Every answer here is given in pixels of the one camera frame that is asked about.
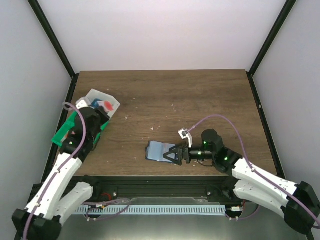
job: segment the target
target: robotic arm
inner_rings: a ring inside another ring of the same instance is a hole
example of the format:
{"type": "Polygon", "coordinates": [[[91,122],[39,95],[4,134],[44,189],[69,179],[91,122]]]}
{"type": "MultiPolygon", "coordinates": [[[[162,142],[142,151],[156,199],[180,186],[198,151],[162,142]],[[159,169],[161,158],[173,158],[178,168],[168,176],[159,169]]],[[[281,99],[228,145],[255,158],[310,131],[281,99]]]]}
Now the robotic arm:
{"type": "Polygon", "coordinates": [[[231,177],[228,187],[223,190],[226,197],[257,203],[280,215],[295,231],[304,235],[310,232],[315,219],[289,196],[298,199],[317,218],[320,214],[320,201],[308,183],[302,181],[296,184],[260,169],[239,153],[225,147],[221,136],[213,129],[202,133],[202,144],[198,146],[193,146],[192,136],[187,129],[182,128],[178,133],[182,139],[188,139],[188,143],[170,148],[163,155],[165,159],[178,165],[182,164],[182,160],[186,163],[191,160],[212,160],[213,167],[231,177]],[[169,157],[170,154],[175,154],[175,158],[169,157]]]}
{"type": "Polygon", "coordinates": [[[75,126],[63,141],[51,173],[26,208],[17,209],[12,216],[20,237],[26,237],[27,233],[29,240],[58,239],[62,226],[71,214],[96,195],[95,191],[98,189],[94,181],[84,177],[82,182],[78,182],[74,189],[62,198],[71,178],[94,149],[101,126],[110,119],[102,106],[91,108],[84,100],[80,100],[76,108],[83,118],[79,115],[75,117],[75,126]]]}

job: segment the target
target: slotted cable tray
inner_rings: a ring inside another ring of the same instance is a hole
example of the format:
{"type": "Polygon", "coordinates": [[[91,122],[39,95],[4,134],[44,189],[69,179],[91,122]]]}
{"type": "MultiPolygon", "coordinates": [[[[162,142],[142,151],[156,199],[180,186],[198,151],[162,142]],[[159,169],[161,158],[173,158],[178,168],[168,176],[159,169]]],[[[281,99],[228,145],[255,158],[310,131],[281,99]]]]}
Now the slotted cable tray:
{"type": "MultiPolygon", "coordinates": [[[[113,215],[123,210],[125,205],[110,205],[104,209],[94,209],[89,215],[113,215]]],[[[85,215],[88,205],[81,205],[73,215],[85,215]]],[[[206,215],[224,216],[224,205],[131,205],[121,215],[206,215]]]]}

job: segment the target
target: gray floor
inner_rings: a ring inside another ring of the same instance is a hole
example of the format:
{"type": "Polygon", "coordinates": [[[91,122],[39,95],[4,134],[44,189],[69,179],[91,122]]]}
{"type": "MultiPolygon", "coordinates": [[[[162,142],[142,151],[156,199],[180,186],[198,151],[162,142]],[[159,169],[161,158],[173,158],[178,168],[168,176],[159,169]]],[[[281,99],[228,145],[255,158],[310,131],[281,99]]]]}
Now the gray floor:
{"type": "MultiPolygon", "coordinates": [[[[249,214],[255,206],[248,206],[249,214]]],[[[306,240],[273,212],[262,208],[244,221],[223,216],[119,216],[87,222],[72,216],[59,240],[306,240]]]]}

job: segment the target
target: green plastic container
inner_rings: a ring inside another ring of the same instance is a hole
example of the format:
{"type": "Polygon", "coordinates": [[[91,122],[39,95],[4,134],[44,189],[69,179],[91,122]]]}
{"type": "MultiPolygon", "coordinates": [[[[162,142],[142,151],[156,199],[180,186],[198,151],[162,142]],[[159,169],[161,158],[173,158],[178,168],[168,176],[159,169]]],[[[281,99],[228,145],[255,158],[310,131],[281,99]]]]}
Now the green plastic container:
{"type": "MultiPolygon", "coordinates": [[[[75,126],[75,117],[77,115],[77,112],[73,112],[68,118],[67,120],[65,121],[65,123],[62,125],[62,127],[56,132],[56,134],[53,136],[53,138],[51,139],[51,141],[58,145],[60,148],[62,146],[62,143],[63,141],[66,139],[67,137],[67,133],[69,132],[69,130],[71,128],[73,128],[75,126]]],[[[101,126],[101,131],[103,131],[106,126],[108,125],[109,121],[107,121],[105,124],[103,124],[101,126]]],[[[94,142],[93,142],[93,145],[95,145],[97,143],[97,141],[99,140],[100,138],[100,135],[101,133],[99,133],[94,142]]]]}

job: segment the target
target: brown wood surface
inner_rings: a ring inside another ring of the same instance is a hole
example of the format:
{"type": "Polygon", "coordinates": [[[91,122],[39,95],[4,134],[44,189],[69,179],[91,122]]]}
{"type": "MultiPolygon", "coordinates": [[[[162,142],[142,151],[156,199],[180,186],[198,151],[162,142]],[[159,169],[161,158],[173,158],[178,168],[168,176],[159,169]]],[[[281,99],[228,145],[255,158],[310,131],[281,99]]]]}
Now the brown wood surface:
{"type": "MultiPolygon", "coordinates": [[[[276,173],[245,70],[84,71],[72,101],[90,89],[114,96],[121,106],[77,175],[221,175],[196,162],[178,166],[145,159],[148,141],[177,144],[179,129],[191,128],[211,114],[229,118],[249,160],[276,173]]],[[[227,147],[242,153],[235,131],[224,119],[210,118],[194,129],[195,144],[205,129],[215,129],[227,147]]]]}

